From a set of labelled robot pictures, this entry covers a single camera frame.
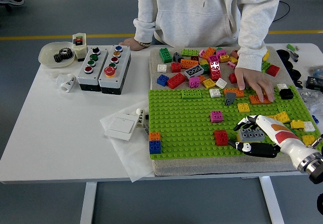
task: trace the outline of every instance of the control box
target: control box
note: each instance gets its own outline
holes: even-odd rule
[[[102,93],[121,94],[130,61],[130,47],[112,45],[99,77]]]
[[[108,55],[107,46],[92,46],[85,57],[77,80],[82,90],[101,91],[99,76]]]

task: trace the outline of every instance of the blue lego brick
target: blue lego brick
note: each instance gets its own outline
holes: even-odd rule
[[[161,74],[157,79],[157,84],[160,84],[161,86],[166,86],[167,80],[169,80],[169,77],[167,77],[164,74]]]
[[[160,141],[149,141],[149,153],[150,154],[161,154],[162,145]]]
[[[252,129],[240,129],[238,131],[239,142],[262,142],[265,138],[263,131],[259,128]]]

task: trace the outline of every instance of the table leg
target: table leg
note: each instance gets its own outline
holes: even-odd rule
[[[92,223],[96,184],[97,182],[86,183],[80,224]]]

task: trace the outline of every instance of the cable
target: cable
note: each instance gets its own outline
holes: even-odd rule
[[[284,18],[285,16],[287,16],[287,15],[288,15],[288,13],[289,13],[289,12],[290,12],[290,10],[291,10],[291,7],[289,6],[289,4],[287,4],[286,2],[283,2],[283,1],[279,1],[279,2],[280,2],[280,3],[283,3],[283,4],[286,4],[286,5],[288,6],[288,12],[287,12],[285,15],[281,16],[280,18],[278,18],[278,19],[276,19],[276,20],[273,20],[273,22],[278,21],[278,20],[280,20],[280,19]]]

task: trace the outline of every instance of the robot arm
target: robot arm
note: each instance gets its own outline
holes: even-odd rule
[[[323,182],[323,157],[312,146],[304,143],[281,122],[265,116],[248,116],[243,118],[235,131],[240,128],[255,129],[259,127],[274,142],[274,145],[264,143],[245,143],[229,140],[229,144],[237,150],[250,156],[276,157],[282,152],[290,156],[293,166],[300,172],[307,172],[315,184]],[[317,139],[315,146],[322,140],[323,134]]]

